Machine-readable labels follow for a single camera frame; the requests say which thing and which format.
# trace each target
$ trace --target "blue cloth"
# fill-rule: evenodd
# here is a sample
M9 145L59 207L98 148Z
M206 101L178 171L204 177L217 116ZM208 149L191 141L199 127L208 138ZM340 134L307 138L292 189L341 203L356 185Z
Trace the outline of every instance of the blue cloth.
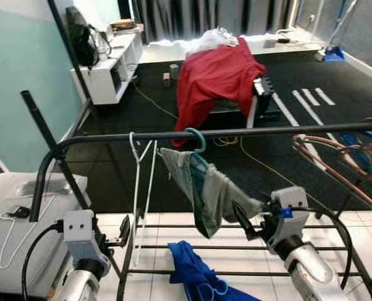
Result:
M367 131L367 132L360 132L360 134L363 134L369 138L372 139L372 132L371 131ZM352 134L352 133L340 133L339 134L339 139L341 140L341 142L346 145L346 146L350 146L350 145L360 145L361 142L357 139L357 137ZM371 164L369 162L369 159L367 158L366 155L362 154L360 151L358 150L354 150L352 151L353 155L355 156L355 158L357 158L357 160L362 163L362 165L368 170L370 171L371 170Z
M174 269L169 283L183 283L189 301L259 301L216 277L187 241L169 243Z

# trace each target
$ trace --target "white bag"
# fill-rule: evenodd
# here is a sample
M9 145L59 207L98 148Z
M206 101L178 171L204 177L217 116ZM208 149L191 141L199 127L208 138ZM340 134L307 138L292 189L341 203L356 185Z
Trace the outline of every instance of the white bag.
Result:
M237 46L238 40L229 33L226 28L215 28L204 32L202 37L193 41L193 45L188 51L188 56L200 51L216 49L221 45Z

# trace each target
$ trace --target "red cloth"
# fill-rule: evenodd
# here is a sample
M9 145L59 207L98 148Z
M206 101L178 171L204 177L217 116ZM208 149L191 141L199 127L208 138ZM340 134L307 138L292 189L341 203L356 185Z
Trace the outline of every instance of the red cloth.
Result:
M236 47L220 46L195 53L183 63L178 80L176 131L198 129L219 98L238 102L242 114L248 117L253 81L265 74L265 67L254 59L243 38L238 41ZM185 142L173 140L172 144L181 147Z

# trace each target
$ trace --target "wire hanger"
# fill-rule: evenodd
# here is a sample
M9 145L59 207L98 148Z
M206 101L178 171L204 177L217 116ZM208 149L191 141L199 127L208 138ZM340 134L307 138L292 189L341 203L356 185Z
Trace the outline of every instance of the wire hanger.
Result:
M129 135L129 142L131 146L131 151L133 153L134 159L136 160L136 184L134 186L134 204L133 204L133 227L132 227L132 235L133 238L135 239L136 237L136 215L137 215L137 200L138 200L138 190L139 190L139 179L140 179L140 163L145 158L145 155L147 154L148 149L150 148L152 144L152 140L150 140L146 146L146 148L143 150L141 156L138 156L137 149L134 147L134 141L133 141L133 135L134 132L130 132ZM144 228L146 226L146 219L148 215L148 209L149 209L149 200L151 198L151 188L152 188L152 180L154 179L154 171L155 171L155 158L156 158L156 153L157 153L157 141L154 141L154 147L153 147L153 152L152 152L152 163L151 163L151 173L149 175L149 185L148 185L148 194L147 194L147 201L146 201L146 208L144 211L144 219L142 222L142 229L141 229L141 238L139 242L139 247L138 247L138 253L137 256L134 260L134 266L137 266L139 257L140 257L140 251L141 251L141 244L142 244L142 239L144 237ZM136 248L136 244L132 245L132 252L134 252Z
M369 150L367 148L362 148L361 145L351 145L349 147L346 147L343 144L340 144L339 142L332 141L330 139L322 138L322 137L316 137L316 136L305 136L304 139L301 139L299 136L294 136L294 147L297 149L304 157L308 158L311 162L317 161L323 165L326 170L325 172L328 173L330 176L335 178L338 182L340 182L342 185L348 187L355 195L357 195L360 199L362 199L364 202L368 203L372 207L372 198L369 197L364 191L362 191L359 187L354 185L352 182L350 182L347 178L342 176L340 173L337 172L337 170L333 169L331 166L326 164L323 160L317 158L316 156L312 155L304 146L306 143L320 143L324 144L326 146L332 147L336 149L337 151L340 151L344 153L346 150L350 149L357 149L357 150L363 150L368 156L369 159L372 160L372 150ZM350 165L355 171L358 172L360 176L368 177L369 174L366 171L363 171L359 167L355 168L354 166Z
M199 138L199 141L201 142L201 148L200 149L195 149L193 151L193 156L195 156L195 158L197 158L198 160L200 160L201 163L203 163L203 165L206 168L208 168L210 166L208 164L208 162L199 155L199 154L202 154L206 150L206 141L205 141L205 138L204 138L203 134L201 134L198 130L196 130L196 129L192 128L192 127L188 127L185 131L186 132L193 133L194 135L196 135Z

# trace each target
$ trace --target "floor mat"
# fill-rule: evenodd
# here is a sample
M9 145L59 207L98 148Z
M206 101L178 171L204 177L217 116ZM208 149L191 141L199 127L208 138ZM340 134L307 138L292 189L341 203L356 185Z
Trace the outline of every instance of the floor mat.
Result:
M359 122L372 117L372 79L346 62L319 63L314 59L313 52L278 53L255 57L267 67L275 91L300 125L317 124L292 94L293 90L297 90L304 97L302 88L309 89L321 103L320 106L311 105L311 107L324 124ZM138 67L136 73L141 79L139 89L163 109L177 115L176 82L172 82L169 88L164 88L162 84L162 74L169 71L171 63L173 62L143 64ZM315 88L321 88L336 105L330 106L321 100L315 93ZM158 110L132 85L129 85L119 104L98 106L97 110L107 134L124 134L130 131L167 132L173 131L176 124L176 120ZM259 121L255 124L256 127L289 125L289 121L283 114L277 121ZM240 113L229 113L211 114L201 128L237 129L244 126L245 121ZM84 123L78 134L98 134L91 117ZM196 141L190 141L183 149L192 150L197 146ZM159 147L171 147L171 143L162 141L159 142ZM338 209L346 197L347 191L343 187L292 149L290 135L244 138L244 147L252 156L278 170L291 181L304 186L308 192L331 209ZM125 175L125 183L117 179L103 145L79 145L71 148L67 155L67 160L75 167L76 172L89 177L87 191L93 202L93 209L98 213L128 212L132 209L136 164L128 142L114 143L112 148L115 160L122 174ZM325 149L321 149L321 156L331 157L329 151ZM239 145L218 147L209 140L204 157L208 162L214 163L251 197L261 199L262 191L270 193L274 189L290 186L267 168L249 159ZM142 163L139 204L144 204L146 200L151 168L149 159L150 157L147 157ZM124 187L130 192L130 196L125 195ZM371 192L370 184L364 183L361 187ZM367 207L359 201L352 201L348 208L366 209ZM157 158L150 211L191 210L189 201L174 181L169 180L162 160Z

